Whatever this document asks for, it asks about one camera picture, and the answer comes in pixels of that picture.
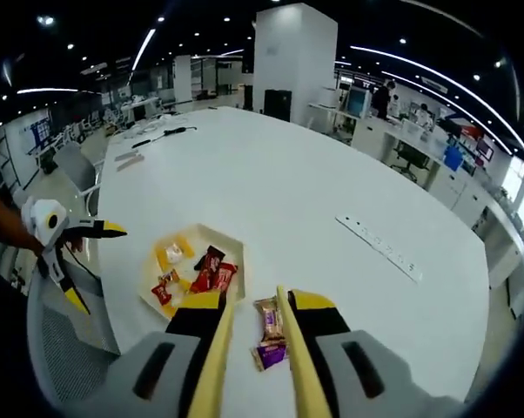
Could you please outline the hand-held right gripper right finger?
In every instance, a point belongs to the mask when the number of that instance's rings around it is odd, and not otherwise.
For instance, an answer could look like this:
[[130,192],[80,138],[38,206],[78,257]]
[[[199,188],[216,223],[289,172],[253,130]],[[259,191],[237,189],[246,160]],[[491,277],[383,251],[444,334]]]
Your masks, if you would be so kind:
[[299,417],[457,417],[461,402],[432,396],[408,364],[326,297],[286,293],[286,342]]

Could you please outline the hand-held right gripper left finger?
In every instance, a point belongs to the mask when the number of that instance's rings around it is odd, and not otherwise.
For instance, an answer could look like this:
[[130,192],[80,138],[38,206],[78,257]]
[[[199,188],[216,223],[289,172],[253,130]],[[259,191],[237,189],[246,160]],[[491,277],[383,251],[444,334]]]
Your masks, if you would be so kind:
[[82,400],[49,398],[63,417],[218,417],[222,294],[187,296],[166,332],[145,336]]

